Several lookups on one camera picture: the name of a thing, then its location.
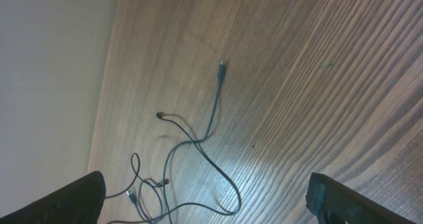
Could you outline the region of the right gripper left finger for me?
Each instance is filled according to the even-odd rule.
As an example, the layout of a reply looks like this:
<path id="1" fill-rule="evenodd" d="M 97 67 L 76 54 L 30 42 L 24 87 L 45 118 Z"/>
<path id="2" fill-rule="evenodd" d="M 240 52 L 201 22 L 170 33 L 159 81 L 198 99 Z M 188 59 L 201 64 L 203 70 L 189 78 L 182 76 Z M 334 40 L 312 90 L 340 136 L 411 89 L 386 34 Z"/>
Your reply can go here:
<path id="1" fill-rule="evenodd" d="M 1 218 L 2 223 L 96 223 L 106 196 L 101 172 L 94 171 Z"/>

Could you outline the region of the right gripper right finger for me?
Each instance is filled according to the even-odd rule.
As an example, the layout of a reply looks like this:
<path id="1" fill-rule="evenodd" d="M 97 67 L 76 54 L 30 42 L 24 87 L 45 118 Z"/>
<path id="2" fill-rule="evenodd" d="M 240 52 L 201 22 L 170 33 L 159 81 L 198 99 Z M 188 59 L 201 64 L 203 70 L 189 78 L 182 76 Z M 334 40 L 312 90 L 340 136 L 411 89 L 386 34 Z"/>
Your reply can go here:
<path id="1" fill-rule="evenodd" d="M 408 223 L 412 221 L 353 191 L 327 175 L 313 172 L 306 207 L 319 223 Z"/>

